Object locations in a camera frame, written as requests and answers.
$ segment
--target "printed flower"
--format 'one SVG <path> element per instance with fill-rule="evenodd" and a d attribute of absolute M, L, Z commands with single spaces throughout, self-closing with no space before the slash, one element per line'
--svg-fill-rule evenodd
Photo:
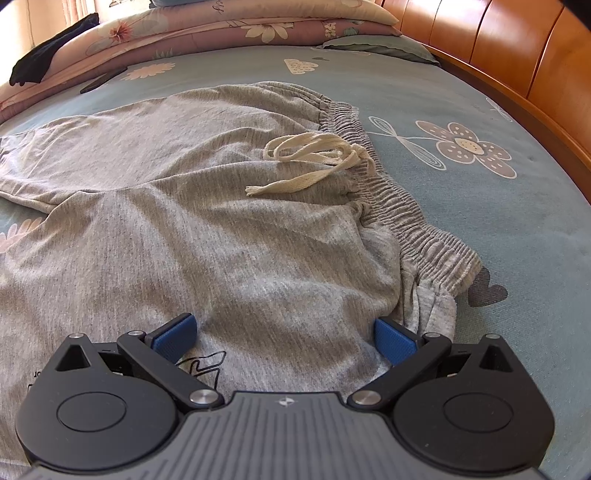
<path fill-rule="evenodd" d="M 13 223 L 12 226 L 8 229 L 8 233 L 0 233 L 0 254 L 6 252 L 6 250 L 8 250 L 8 247 L 15 244 L 26 234 L 32 232 L 41 224 L 42 221 L 43 218 L 41 217 L 36 218 L 34 221 L 31 219 L 27 219 L 21 224 L 20 228 L 16 223 Z"/>
<path fill-rule="evenodd" d="M 174 63 L 154 63 L 152 65 L 148 65 L 147 67 L 141 67 L 140 69 L 134 70 L 133 72 L 129 72 L 121 80 L 135 80 L 153 77 L 154 75 L 164 73 L 167 70 L 172 69 L 174 65 Z"/>
<path fill-rule="evenodd" d="M 452 122 L 447 125 L 447 130 L 422 120 L 417 120 L 416 124 L 424 132 L 439 139 L 436 147 L 444 157 L 466 164 L 478 160 L 503 178 L 516 178 L 515 170 L 505 163 L 511 160 L 511 155 L 494 143 L 478 140 L 476 134 L 462 124 Z"/>
<path fill-rule="evenodd" d="M 109 38 L 117 43 L 126 42 L 131 38 L 131 27 L 125 22 L 119 22 L 115 28 L 111 28 Z"/>
<path fill-rule="evenodd" d="M 248 32 L 246 32 L 247 38 L 256 38 L 260 35 L 263 43 L 269 43 L 271 40 L 273 40 L 273 38 L 275 38 L 275 32 L 277 32 L 279 36 L 285 40 L 287 38 L 286 28 L 293 27 L 293 23 L 265 23 L 262 25 L 246 25 L 240 28 L 248 30 Z"/>
<path fill-rule="evenodd" d="M 326 36 L 326 38 L 336 37 L 336 22 L 324 24 L 324 35 Z"/>
<path fill-rule="evenodd" d="M 86 56 L 90 57 L 106 48 L 133 40 L 148 37 L 168 31 L 168 18 L 153 8 L 147 12 L 131 15 L 125 21 L 112 20 L 92 29 L 90 38 L 96 40 L 86 49 Z"/>

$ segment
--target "black cloth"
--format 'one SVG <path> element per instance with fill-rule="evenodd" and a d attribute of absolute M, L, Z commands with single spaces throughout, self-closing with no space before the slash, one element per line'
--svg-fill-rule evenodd
<path fill-rule="evenodd" d="M 25 82 L 40 83 L 47 70 L 49 70 L 51 59 L 57 50 L 72 38 L 96 27 L 98 24 L 99 14 L 87 15 L 82 20 L 78 20 L 75 24 L 59 32 L 55 37 L 51 37 L 49 40 L 45 40 L 45 42 L 36 46 L 12 68 L 12 75 L 10 75 L 9 80 L 10 85 L 18 83 L 22 87 L 25 85 Z"/>

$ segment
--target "heart pattern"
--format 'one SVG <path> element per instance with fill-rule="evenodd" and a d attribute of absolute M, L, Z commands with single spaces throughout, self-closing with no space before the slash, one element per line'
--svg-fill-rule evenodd
<path fill-rule="evenodd" d="M 313 72 L 318 66 L 317 63 L 310 61 L 301 61 L 297 59 L 285 59 L 283 60 L 287 65 L 287 68 L 293 75 L 302 75 L 306 72 Z"/>
<path fill-rule="evenodd" d="M 470 307 L 486 307 L 505 300 L 509 293 L 502 285 L 491 285 L 491 273 L 482 267 L 480 273 L 468 289 L 468 305 Z"/>

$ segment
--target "wooden headboard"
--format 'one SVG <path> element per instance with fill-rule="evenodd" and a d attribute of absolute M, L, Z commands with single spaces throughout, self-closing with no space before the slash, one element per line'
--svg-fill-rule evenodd
<path fill-rule="evenodd" d="M 495 100 L 591 203 L 591 33 L 558 0 L 376 0 Z"/>

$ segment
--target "drawstring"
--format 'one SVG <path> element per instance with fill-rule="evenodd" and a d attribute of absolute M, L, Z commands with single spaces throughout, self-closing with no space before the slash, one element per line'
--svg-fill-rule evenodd
<path fill-rule="evenodd" d="M 289 148 L 300 147 L 295 153 L 282 155 L 281 152 Z M 347 168 L 359 165 L 363 160 L 368 163 L 368 175 L 374 176 L 375 163 L 367 150 L 356 143 L 350 144 L 335 134 L 318 134 L 307 132 L 300 135 L 286 135 L 271 140 L 265 146 L 264 160 L 311 161 L 332 165 L 327 170 L 311 171 L 290 180 L 274 181 L 264 187 L 246 187 L 246 196 L 261 193 L 294 193 L 304 190 L 323 178 Z"/>

